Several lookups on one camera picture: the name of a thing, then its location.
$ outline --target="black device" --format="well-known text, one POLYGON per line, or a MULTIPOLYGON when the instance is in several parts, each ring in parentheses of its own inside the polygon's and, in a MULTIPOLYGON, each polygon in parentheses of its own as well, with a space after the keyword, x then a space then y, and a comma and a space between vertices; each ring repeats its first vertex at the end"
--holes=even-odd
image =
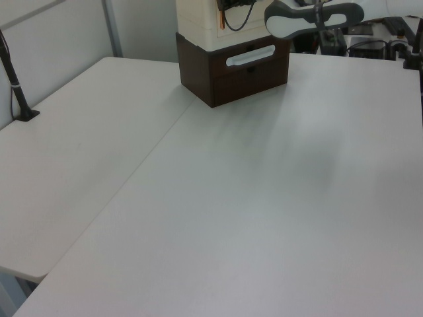
POLYGON ((404 35, 407 38, 408 44, 414 45, 416 40, 416 34, 411 30, 405 20, 401 17, 384 18, 383 24, 387 27, 392 35, 397 36, 398 32, 404 31, 404 35))
POLYGON ((345 56, 346 54, 345 38, 339 29, 320 31, 319 46, 322 55, 345 56))
POLYGON ((380 38, 354 37, 351 39, 349 51, 350 57, 383 59, 385 43, 380 38))
POLYGON ((219 11, 226 11, 233 7, 242 5, 252 5, 256 0, 217 0, 217 8, 219 11))
POLYGON ((342 29, 344 35, 373 35, 373 25, 369 22, 359 23, 342 29))
POLYGON ((9 48, 7 47, 5 37, 0 30, 0 59, 5 67, 6 74, 11 82, 11 87, 15 93, 20 107, 20 115, 15 119, 18 121, 27 122, 40 114, 39 111, 32 110, 26 103, 25 95, 20 87, 18 77, 16 76, 15 69, 13 68, 9 48))

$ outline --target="equipment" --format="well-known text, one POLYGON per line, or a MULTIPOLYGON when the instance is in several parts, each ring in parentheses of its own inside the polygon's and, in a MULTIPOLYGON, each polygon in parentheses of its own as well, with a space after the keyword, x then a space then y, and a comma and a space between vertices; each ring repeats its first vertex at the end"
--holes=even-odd
POLYGON ((423 13, 420 0, 334 0, 308 7, 301 7, 296 0, 275 0, 267 7, 264 21, 271 35, 290 39, 375 18, 416 13, 423 13))
POLYGON ((408 40, 408 44, 414 45, 416 34, 411 30, 405 20, 401 17, 384 18, 383 23, 392 35, 399 35, 401 30, 404 31, 404 35, 408 40))
POLYGON ((355 37, 351 39, 350 57, 383 59, 385 44, 380 38, 355 37))
POLYGON ((339 29, 319 32, 319 46, 322 55, 345 56, 346 54, 345 38, 339 29))
POLYGON ((16 99, 18 100, 18 103, 19 103, 20 115, 16 117, 15 119, 18 121, 28 122, 32 118, 40 114, 40 112, 36 110, 32 110, 31 108, 29 108, 28 104, 26 103, 25 95, 22 91, 22 88, 20 87, 18 77, 12 65, 9 48, 7 47, 6 40, 1 30, 0 30, 0 59, 3 63, 3 66, 5 67, 6 74, 11 82, 11 88, 13 89, 13 92, 15 93, 16 99))

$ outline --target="tabletop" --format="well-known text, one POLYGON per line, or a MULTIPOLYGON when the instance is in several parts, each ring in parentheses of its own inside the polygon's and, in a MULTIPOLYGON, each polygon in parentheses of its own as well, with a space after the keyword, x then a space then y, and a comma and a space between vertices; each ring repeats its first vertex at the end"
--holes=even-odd
POLYGON ((420 317, 418 79, 292 54, 287 85, 197 99, 16 317, 420 317))
POLYGON ((106 58, 1 130, 0 271, 41 281, 194 99, 177 64, 106 58))

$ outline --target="wooden box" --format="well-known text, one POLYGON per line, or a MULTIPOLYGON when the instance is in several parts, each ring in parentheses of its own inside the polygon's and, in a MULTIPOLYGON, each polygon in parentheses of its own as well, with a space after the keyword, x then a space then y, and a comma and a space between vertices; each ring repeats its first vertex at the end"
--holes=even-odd
POLYGON ((212 108, 288 81, 290 41, 267 36, 207 52, 176 33, 176 43, 181 83, 212 108), (267 48, 272 55, 228 66, 230 57, 267 48))

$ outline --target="black stand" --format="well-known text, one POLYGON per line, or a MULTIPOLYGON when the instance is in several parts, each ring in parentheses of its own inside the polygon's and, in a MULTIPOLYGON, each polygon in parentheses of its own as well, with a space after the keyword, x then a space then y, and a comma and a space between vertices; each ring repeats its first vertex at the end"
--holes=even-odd
POLYGON ((422 38, 422 33, 423 33, 423 18, 421 18, 420 22, 418 23, 416 40, 414 41, 412 51, 406 53, 406 57, 404 61, 405 69, 413 69, 413 70, 419 71, 422 67, 422 56, 420 54, 420 41, 422 38))
POLYGON ((20 87, 18 77, 16 76, 15 70, 12 65, 10 54, 3 39, 3 33, 1 33, 0 30, 0 58, 3 63, 3 66, 5 67, 6 74, 11 82, 13 92, 15 93, 16 99, 18 100, 20 107, 20 115, 15 119, 19 121, 28 122, 33 117, 36 117, 38 114, 40 114, 40 112, 32 110, 26 103, 25 95, 22 91, 22 88, 20 87))

